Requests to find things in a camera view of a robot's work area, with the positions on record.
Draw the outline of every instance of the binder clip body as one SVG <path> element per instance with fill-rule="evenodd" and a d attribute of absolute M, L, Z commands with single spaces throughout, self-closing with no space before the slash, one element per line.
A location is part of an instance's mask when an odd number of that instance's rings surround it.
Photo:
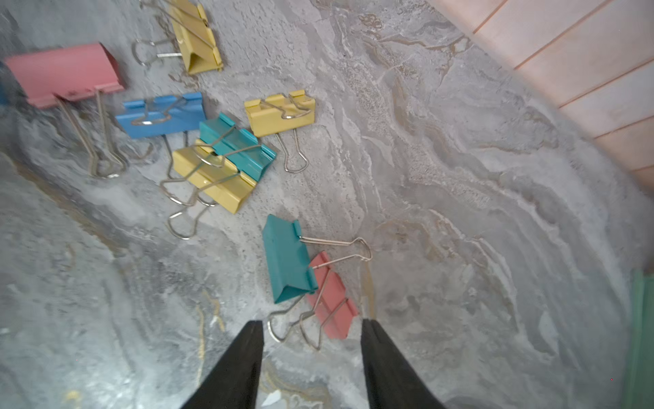
<path fill-rule="evenodd" d="M 268 215 L 263 233 L 275 303 L 317 290 L 307 246 L 300 241 L 300 222 L 291 223 Z"/>
<path fill-rule="evenodd" d="M 208 156 L 205 160 L 212 162 L 213 166 L 206 164 L 199 156 Z M 231 213 L 236 213 L 241 208 L 256 186 L 253 178 L 240 172 L 227 158 L 207 155 L 207 151 L 197 146 L 174 151 L 173 167 Z"/>
<path fill-rule="evenodd" d="M 236 129 L 235 126 L 234 121 L 221 113 L 218 118 L 200 124 L 200 139 L 211 145 L 217 155 L 238 151 L 230 156 L 230 161 L 258 182 L 277 153 L 263 143 L 260 144 L 249 131 Z M 259 149 L 252 149 L 259 144 Z"/>
<path fill-rule="evenodd" d="M 123 107 L 116 120 L 132 139 L 196 130 L 207 120 L 200 92 L 138 99 L 123 102 Z"/>
<path fill-rule="evenodd" d="M 27 95 L 27 102 L 51 108 L 60 99 L 79 101 L 125 88 L 118 79 L 118 63 L 100 44 L 23 54 L 5 60 Z"/>
<path fill-rule="evenodd" d="M 288 95 L 277 94 L 245 102 L 245 112 L 256 137 L 296 129 L 316 121 L 315 99 L 307 96 L 304 90 L 289 92 Z"/>
<path fill-rule="evenodd" d="M 149 41 L 137 39 L 132 43 L 132 54 L 141 65 L 148 66 L 157 58 L 181 57 L 189 74 L 204 71 L 219 70 L 223 68 L 222 58 L 216 46 L 216 39 L 207 22 L 207 14 L 201 4 L 194 6 L 188 0 L 164 0 L 170 5 L 169 12 L 152 2 L 141 0 L 141 6 L 152 7 L 166 14 L 173 24 L 174 39 Z M 153 47 L 174 41 L 180 52 L 159 53 L 155 57 L 143 61 L 139 58 L 136 48 L 138 44 L 147 44 Z"/>
<path fill-rule="evenodd" d="M 309 266 L 314 267 L 329 261 L 327 253 L 321 251 Z M 345 286 L 341 276 L 332 271 L 331 265 L 315 268 L 313 272 L 316 275 L 316 281 L 318 281 L 318 294 L 307 294 L 307 301 L 315 309 L 320 324 L 324 325 L 327 337 L 333 340 L 344 340 L 350 331 L 352 320 L 359 315 L 359 311 L 354 302 L 346 298 Z"/>
<path fill-rule="evenodd" d="M 207 25 L 204 7 L 201 4 L 193 6 L 188 0 L 172 2 L 174 6 L 170 8 L 170 13 L 179 21 L 172 21 L 173 31 L 188 73 L 192 75 L 214 69 L 222 70 L 222 58 L 213 31 Z M 197 14 L 199 20 L 190 18 L 192 14 Z"/>
<path fill-rule="evenodd" d="M 58 106 L 82 140 L 90 160 L 88 173 L 92 177 L 110 179 L 127 168 L 107 127 L 102 94 L 125 88 L 118 78 L 118 63 L 100 44 L 87 44 L 9 57 L 6 65 L 27 95 L 27 102 L 36 108 Z M 93 143 L 68 108 L 67 101 L 79 101 L 95 96 L 107 150 L 112 161 L 119 165 L 116 172 L 98 173 L 99 157 Z"/>

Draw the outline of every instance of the yellow binder clip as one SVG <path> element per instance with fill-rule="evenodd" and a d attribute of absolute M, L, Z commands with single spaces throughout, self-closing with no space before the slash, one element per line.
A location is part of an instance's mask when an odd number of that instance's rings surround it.
<path fill-rule="evenodd" d="M 178 149 L 173 152 L 173 168 L 181 178 L 166 179 L 159 186 L 164 193 L 184 206 L 193 206 L 199 194 L 204 192 L 222 207 L 236 213 L 243 202 L 250 196 L 256 181 L 246 173 L 239 171 L 230 160 L 205 150 L 204 142 L 198 140 L 196 145 Z M 189 181 L 196 187 L 187 202 L 184 202 L 164 188 L 167 183 Z"/>
<path fill-rule="evenodd" d="M 131 53 L 136 61 L 143 65 L 149 66 L 158 58 L 181 57 L 184 60 L 184 66 L 189 74 L 197 74 L 204 71 L 223 68 L 222 58 L 216 46 L 204 7 L 198 4 L 194 6 L 188 0 L 163 0 L 170 5 L 170 12 L 153 3 L 147 3 L 140 0 L 141 7 L 152 7 L 167 15 L 173 24 L 175 32 L 174 39 L 165 39 L 160 41 L 140 40 L 137 39 L 132 43 Z M 138 44 L 158 46 L 169 41 L 176 41 L 179 45 L 180 52 L 158 53 L 149 60 L 141 60 L 136 51 Z"/>
<path fill-rule="evenodd" d="M 256 137 L 272 135 L 316 122 L 316 100 L 304 90 L 253 99 L 245 102 L 245 112 Z"/>

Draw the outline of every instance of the blue binder clip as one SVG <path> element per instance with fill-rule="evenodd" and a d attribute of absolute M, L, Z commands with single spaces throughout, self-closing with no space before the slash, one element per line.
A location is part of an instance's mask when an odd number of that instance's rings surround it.
<path fill-rule="evenodd" d="M 311 259 L 305 243 L 338 246 L 361 243 L 366 248 L 366 254 L 355 253 L 310 266 Z M 304 237 L 302 236 L 300 222 L 297 220 L 293 223 L 287 222 L 273 215 L 268 215 L 264 226 L 264 249 L 266 250 L 268 274 L 270 275 L 270 285 L 273 289 L 275 304 L 316 291 L 318 282 L 313 272 L 314 269 L 353 257 L 362 261 L 372 260 L 372 250 L 361 237 L 357 237 L 352 241 Z"/>
<path fill-rule="evenodd" d="M 259 181 L 277 153 L 248 130 L 237 129 L 236 123 L 221 113 L 218 118 L 200 124 L 200 139 L 217 155 L 230 155 L 236 168 Z"/>
<path fill-rule="evenodd" d="M 116 119 L 132 139 L 196 130 L 207 120 L 200 92 L 138 99 L 123 106 L 125 112 Z"/>

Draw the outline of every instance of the teal binder clip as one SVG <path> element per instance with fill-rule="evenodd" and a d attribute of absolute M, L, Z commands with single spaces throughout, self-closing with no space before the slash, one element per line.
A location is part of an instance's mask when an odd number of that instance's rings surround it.
<path fill-rule="evenodd" d="M 277 156 L 248 130 L 237 129 L 236 123 L 223 113 L 200 124 L 200 139 L 219 156 L 232 153 L 230 160 L 236 168 L 257 182 Z"/>
<path fill-rule="evenodd" d="M 357 242 L 366 247 L 367 255 L 352 254 L 316 266 L 309 266 L 311 259 L 306 243 L 347 246 Z M 264 226 L 264 249 L 266 250 L 268 274 L 275 304 L 315 292 L 318 289 L 318 282 L 313 272 L 314 269 L 353 257 L 358 257 L 363 261 L 372 260 L 372 250 L 361 237 L 352 241 L 304 237 L 300 222 L 297 220 L 293 223 L 287 222 L 273 215 L 268 215 Z"/>

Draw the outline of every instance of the marble surface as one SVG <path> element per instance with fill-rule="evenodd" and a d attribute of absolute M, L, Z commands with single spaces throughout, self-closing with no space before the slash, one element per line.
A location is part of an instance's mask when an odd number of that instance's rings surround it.
<path fill-rule="evenodd" d="M 654 245 L 654 204 L 628 175 L 424 1 L 204 6 L 226 67 L 192 77 L 179 60 L 134 62 L 134 38 L 171 32 L 137 1 L 0 10 L 2 57 L 101 41 L 128 86 L 105 98 L 111 113 L 202 91 L 210 117 L 247 126 L 247 99 L 305 88 L 318 101 L 299 131 L 309 168 L 292 175 L 276 160 L 238 214 L 212 209 L 180 241 L 164 227 L 177 206 L 157 187 L 160 139 L 138 159 L 148 142 L 113 123 L 129 170 L 91 179 L 62 113 L 26 105 L 2 70 L 2 407 L 179 407 L 247 320 L 279 308 L 269 213 L 371 243 L 368 265 L 337 270 L 448 407 L 618 405 L 630 271 Z M 74 106 L 106 152 L 94 102 Z M 266 335 L 258 400 L 279 389 L 270 408 L 367 407 L 359 336 L 355 319 L 347 340 L 315 353 L 298 334 Z"/>

